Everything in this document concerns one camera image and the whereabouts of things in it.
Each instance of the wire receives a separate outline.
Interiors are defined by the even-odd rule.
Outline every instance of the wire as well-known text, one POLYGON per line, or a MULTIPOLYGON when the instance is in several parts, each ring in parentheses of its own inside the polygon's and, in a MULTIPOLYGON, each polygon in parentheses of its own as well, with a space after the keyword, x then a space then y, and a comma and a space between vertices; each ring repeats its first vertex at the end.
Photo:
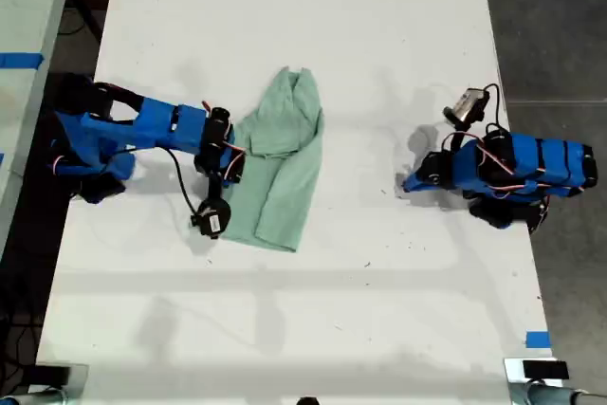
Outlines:
POLYGON ((101 176, 103 173, 105 173, 105 171, 107 171, 107 169, 112 164, 112 160, 114 159, 115 156, 119 156, 120 154, 128 154, 129 152, 142 151, 143 149, 144 148, 141 148, 141 147, 131 147, 130 149, 122 149, 121 151, 115 152, 107 159, 107 163, 105 163, 105 166, 103 166, 103 168, 101 168, 101 170, 97 173, 97 175, 101 176))
POLYGON ((512 171, 504 163, 502 163, 502 161, 498 157, 496 157, 494 154, 492 154, 491 152, 489 152, 487 149, 485 149, 484 147, 482 147, 480 144, 476 144, 476 147, 478 147, 481 151, 483 151, 483 154, 485 154, 486 156, 488 156, 489 158, 491 158, 497 165, 499 165, 509 175, 514 175, 514 171, 512 171))
POLYGON ((481 137, 479 137, 478 135, 474 135, 473 133, 468 133, 468 132, 462 132, 462 131, 456 131, 456 132, 451 132, 448 135, 445 136, 445 139, 443 139, 443 142, 440 145, 440 148, 444 151, 445 150, 445 143, 447 142, 447 139, 451 138, 454 135, 464 135, 467 137, 472 137, 472 138, 476 138, 478 139, 481 143, 484 144, 483 139, 481 137))
POLYGON ((491 83, 491 84, 487 84, 485 86, 485 88, 483 88, 483 90, 485 92, 487 92, 487 89, 489 89, 490 87, 495 88, 495 92, 497 94, 497 101, 495 102, 495 125, 497 125, 498 128, 503 128, 502 125, 500 125, 500 100, 502 98, 502 95, 500 93, 500 86, 497 85, 496 83, 491 83))
POLYGON ((247 151, 247 149, 245 149, 244 147, 238 147, 238 146, 234 146, 233 144, 230 144, 228 142, 224 141, 224 144, 228 147, 230 147, 231 149, 233 149, 234 151, 239 151, 239 152, 243 152, 245 153, 247 151))
POLYGON ((57 32, 57 35, 60 35, 62 37, 69 37, 70 35, 76 35, 78 32, 83 30, 85 27, 86 27, 86 24, 82 24, 79 28, 75 28, 73 30, 70 30, 69 32, 57 32))
POLYGON ((55 158, 55 161, 53 161, 53 175, 57 175, 57 173, 55 173, 55 170, 57 169, 57 163, 59 163, 59 160, 61 160, 64 156, 58 156, 57 158, 55 158))
MULTIPOLYGON (((520 190, 520 189, 524 189, 524 185, 523 184, 517 184, 517 185, 506 185, 504 187, 493 187, 492 185, 489 185, 489 187, 493 190, 501 190, 501 191, 505 191, 505 190, 520 190)), ((538 187, 542 187, 542 188, 549 188, 552 187, 552 185, 550 184, 542 184, 539 183, 538 187)))
MULTIPOLYGON (((66 13, 76 13, 78 14, 78 11, 76 9, 64 9, 64 11, 62 12, 62 19, 64 19, 64 15, 66 13)), ((79 25, 77 28, 74 28, 70 31, 67 32, 61 32, 60 30, 57 32, 57 35, 60 36, 69 36, 69 35, 76 35, 78 32, 80 32, 81 30, 83 30, 86 27, 86 22, 83 19, 83 23, 81 25, 79 25)))
POLYGON ((238 158, 240 158, 240 157, 241 157, 241 156, 243 156, 244 154, 245 154, 244 152, 241 152, 240 154, 238 154, 238 155, 237 155, 237 156, 234 158, 234 160, 232 160, 232 161, 230 162, 230 165, 228 165, 228 168, 226 169, 226 172, 224 173, 224 179, 230 175, 230 169, 231 169, 232 165, 233 165, 234 163, 236 163, 236 161, 238 160, 238 158))
POLYGON ((181 166, 179 166, 179 161, 173 152, 166 147, 160 147, 163 151, 171 156, 173 162, 175 163, 175 168, 177 169, 177 179, 179 180, 179 187, 181 188, 181 192, 183 193, 183 199, 186 200, 190 211, 192 211, 192 215, 196 215, 196 209, 193 208, 192 201, 190 201, 190 197, 188 196, 188 192, 186 192, 186 186, 183 183, 183 176, 181 175, 181 166))
POLYGON ((498 125, 495 122, 490 122, 485 126, 485 135, 489 134, 489 127, 496 127, 498 130, 501 130, 503 132, 507 132, 507 130, 502 126, 502 125, 498 125))

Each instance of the green towel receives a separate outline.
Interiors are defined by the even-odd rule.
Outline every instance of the green towel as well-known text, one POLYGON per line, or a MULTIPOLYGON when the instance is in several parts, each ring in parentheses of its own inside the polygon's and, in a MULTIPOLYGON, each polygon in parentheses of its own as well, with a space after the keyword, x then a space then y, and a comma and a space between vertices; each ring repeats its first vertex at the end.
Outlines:
POLYGON ((228 196, 225 239, 295 251, 321 169, 323 116, 308 69, 283 68, 252 114, 235 127, 245 171, 228 196))

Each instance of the black cable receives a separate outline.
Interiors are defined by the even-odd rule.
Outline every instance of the black cable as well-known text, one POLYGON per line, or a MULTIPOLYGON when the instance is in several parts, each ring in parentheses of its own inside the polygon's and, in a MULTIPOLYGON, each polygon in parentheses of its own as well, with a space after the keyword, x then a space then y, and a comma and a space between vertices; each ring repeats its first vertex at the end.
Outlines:
POLYGON ((143 148, 132 147, 130 149, 122 149, 121 151, 115 152, 114 154, 112 154, 111 156, 109 156, 107 158, 107 162, 105 163, 105 166, 103 166, 103 168, 101 168, 101 170, 97 173, 97 175, 102 175, 103 173, 105 173, 107 171, 107 169, 112 164, 112 160, 114 159, 115 156, 119 156, 120 154, 128 154, 129 152, 136 152, 136 151, 141 151, 141 150, 143 150, 143 148))
MULTIPOLYGON (((165 151, 173 159, 173 162, 175 163, 175 168, 177 170, 177 179, 179 180, 179 187, 181 189, 181 193, 183 194, 183 199, 186 200, 186 203, 188 204, 188 208, 190 208, 190 211, 192 212, 192 215, 196 215, 197 211, 193 207, 192 201, 188 197, 188 192, 186 191, 186 186, 183 183, 183 175, 181 174, 181 166, 179 165, 179 161, 177 160, 177 157, 175 156, 175 154, 173 154, 173 152, 170 149, 167 149, 165 147, 160 147, 160 146, 156 146, 156 147, 158 149, 162 149, 163 151, 165 151)), ((105 166, 103 168, 101 168, 101 170, 97 173, 97 176, 101 176, 103 173, 105 173, 105 171, 109 168, 109 166, 112 163, 112 158, 114 158, 115 156, 118 156, 120 154, 127 154, 129 152, 141 151, 141 150, 144 150, 144 149, 148 149, 148 148, 132 147, 130 149, 123 149, 121 151, 117 151, 116 153, 112 154, 107 159, 107 162, 105 163, 105 166)))
POLYGON ((183 184, 183 176, 181 175, 181 167, 179 166, 177 157, 175 156, 175 154, 173 154, 173 152, 171 152, 171 150, 169 150, 165 147, 160 147, 160 149, 162 149, 167 154, 169 154, 171 156, 171 158, 173 159, 173 161, 175 162, 175 168, 177 169, 177 179, 179 179, 179 187, 181 187, 181 192, 183 193, 183 199, 186 200, 186 203, 188 204, 190 211, 192 211, 192 215, 196 215, 197 214, 196 209, 193 208, 192 201, 190 201, 190 198, 188 197, 188 193, 186 192, 186 186, 183 184))
POLYGON ((495 92, 497 93, 497 101, 495 102, 495 124, 499 128, 502 128, 502 125, 500 125, 500 100, 502 98, 500 93, 500 86, 496 83, 487 84, 483 91, 487 92, 487 89, 489 89, 490 87, 495 88, 495 92))
MULTIPOLYGON (((71 11, 77 12, 76 9, 72 9, 72 8, 70 8, 70 9, 64 9, 64 11, 62 13, 62 19, 64 18, 64 14, 66 12, 71 12, 71 11)), ((58 30, 57 31, 57 35, 60 35, 60 36, 76 35, 78 32, 80 32, 85 27, 86 27, 86 22, 83 20, 83 23, 80 24, 77 28, 74 28, 73 30, 70 30, 68 32, 61 32, 60 30, 58 30)))
POLYGON ((498 130, 506 130, 502 125, 498 125, 495 122, 490 122, 485 126, 485 135, 489 134, 489 127, 497 127, 498 130))
POLYGON ((74 30, 70 30, 69 32, 57 32, 57 35, 61 37, 68 37, 70 35, 76 35, 78 32, 83 30, 86 27, 86 24, 82 24, 79 28, 75 28, 74 30))

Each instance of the white table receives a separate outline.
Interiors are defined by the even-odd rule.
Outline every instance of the white table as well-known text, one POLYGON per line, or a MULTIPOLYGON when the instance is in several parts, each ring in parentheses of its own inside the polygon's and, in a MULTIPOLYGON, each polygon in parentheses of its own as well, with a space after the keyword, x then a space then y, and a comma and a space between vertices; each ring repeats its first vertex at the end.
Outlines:
POLYGON ((38 70, 0 69, 0 257, 17 205, 65 0, 0 0, 0 52, 42 53, 38 70))
POLYGON ((526 228, 395 191, 443 106, 498 80, 487 0, 111 0, 97 79, 240 119, 286 64, 326 114, 299 251, 202 238, 168 156, 140 153, 126 193, 70 207, 38 360, 88 364, 86 404, 508 403, 503 358, 550 355, 524 347, 526 228))

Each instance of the green cloth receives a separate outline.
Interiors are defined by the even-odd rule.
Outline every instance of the green cloth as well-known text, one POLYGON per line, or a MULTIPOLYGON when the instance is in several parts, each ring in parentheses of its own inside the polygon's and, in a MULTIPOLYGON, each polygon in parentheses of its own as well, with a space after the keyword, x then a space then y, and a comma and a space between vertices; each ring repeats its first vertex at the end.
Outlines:
POLYGON ((230 188, 231 220, 223 238, 297 250, 321 169, 322 129, 312 73, 283 68, 257 110, 235 127, 247 161, 242 180, 230 188))

